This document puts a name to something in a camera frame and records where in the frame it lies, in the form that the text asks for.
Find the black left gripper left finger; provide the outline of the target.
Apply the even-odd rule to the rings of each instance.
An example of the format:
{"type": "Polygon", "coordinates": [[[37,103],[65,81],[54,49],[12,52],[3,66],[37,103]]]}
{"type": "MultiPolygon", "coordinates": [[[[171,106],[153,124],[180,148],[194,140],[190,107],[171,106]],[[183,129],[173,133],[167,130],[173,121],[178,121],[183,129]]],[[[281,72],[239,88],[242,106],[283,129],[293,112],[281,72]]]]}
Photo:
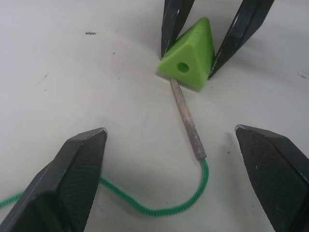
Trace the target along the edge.
{"type": "Polygon", "coordinates": [[[2,232],[82,232],[97,192],[105,128],[69,138],[0,225],[2,232]]]}

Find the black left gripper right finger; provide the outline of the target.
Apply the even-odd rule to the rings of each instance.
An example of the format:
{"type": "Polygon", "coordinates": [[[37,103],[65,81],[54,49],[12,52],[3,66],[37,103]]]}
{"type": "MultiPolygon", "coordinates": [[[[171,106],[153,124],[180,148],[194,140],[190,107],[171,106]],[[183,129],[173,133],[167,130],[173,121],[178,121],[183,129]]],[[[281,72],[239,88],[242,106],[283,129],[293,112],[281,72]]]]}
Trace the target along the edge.
{"type": "Polygon", "coordinates": [[[287,137],[238,124],[235,134],[254,192],[277,232],[309,230],[309,159],[287,137]]]}

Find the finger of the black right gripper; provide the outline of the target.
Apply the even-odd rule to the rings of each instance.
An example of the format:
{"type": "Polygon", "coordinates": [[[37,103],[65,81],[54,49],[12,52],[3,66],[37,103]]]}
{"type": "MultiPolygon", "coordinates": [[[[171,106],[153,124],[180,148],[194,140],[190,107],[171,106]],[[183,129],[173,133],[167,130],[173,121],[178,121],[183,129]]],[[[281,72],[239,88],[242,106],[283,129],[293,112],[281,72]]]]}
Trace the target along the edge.
{"type": "Polygon", "coordinates": [[[209,79],[263,24],[274,0],[243,0],[213,60],[209,79]]]}
{"type": "Polygon", "coordinates": [[[161,58],[175,44],[195,0],[164,0],[161,26],[161,58]]]}

